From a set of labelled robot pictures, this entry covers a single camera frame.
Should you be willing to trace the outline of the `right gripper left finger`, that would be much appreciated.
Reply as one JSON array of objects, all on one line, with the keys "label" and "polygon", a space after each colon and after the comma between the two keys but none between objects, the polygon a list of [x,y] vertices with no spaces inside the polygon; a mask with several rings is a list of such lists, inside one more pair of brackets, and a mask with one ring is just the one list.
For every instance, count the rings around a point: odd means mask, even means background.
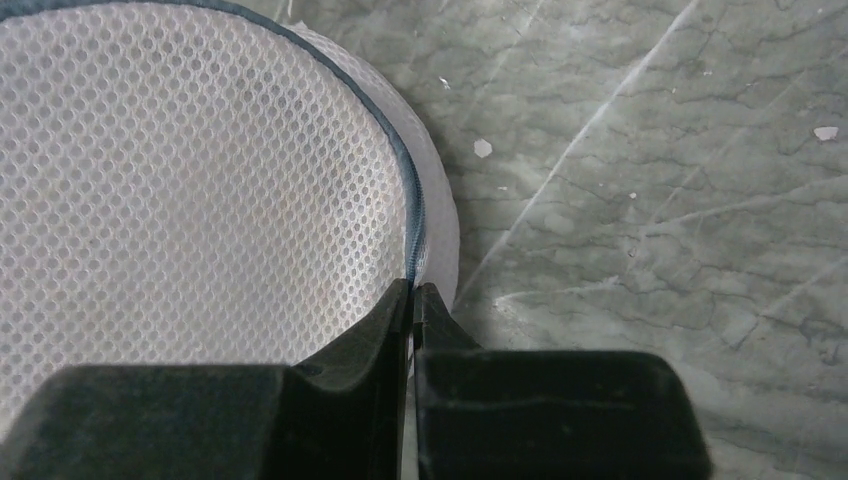
[{"label": "right gripper left finger", "polygon": [[411,287],[294,365],[80,365],[1,445],[5,479],[396,479]]}]

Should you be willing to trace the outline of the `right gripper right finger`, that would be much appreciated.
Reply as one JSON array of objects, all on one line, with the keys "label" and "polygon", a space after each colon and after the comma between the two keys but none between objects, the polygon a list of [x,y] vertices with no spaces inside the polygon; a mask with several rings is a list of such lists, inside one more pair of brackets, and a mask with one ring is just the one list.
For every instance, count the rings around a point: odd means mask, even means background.
[{"label": "right gripper right finger", "polygon": [[481,347],[437,288],[413,296],[423,479],[708,479],[684,385],[659,356]]}]

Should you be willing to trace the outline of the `white cylindrical mesh laundry bag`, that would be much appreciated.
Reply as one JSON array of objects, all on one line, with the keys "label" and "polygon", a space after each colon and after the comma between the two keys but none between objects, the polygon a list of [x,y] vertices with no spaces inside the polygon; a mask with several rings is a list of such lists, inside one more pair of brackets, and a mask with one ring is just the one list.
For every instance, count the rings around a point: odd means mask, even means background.
[{"label": "white cylindrical mesh laundry bag", "polygon": [[454,301],[430,135],[370,64],[226,1],[1,5],[1,427],[80,364],[294,364],[396,279]]}]

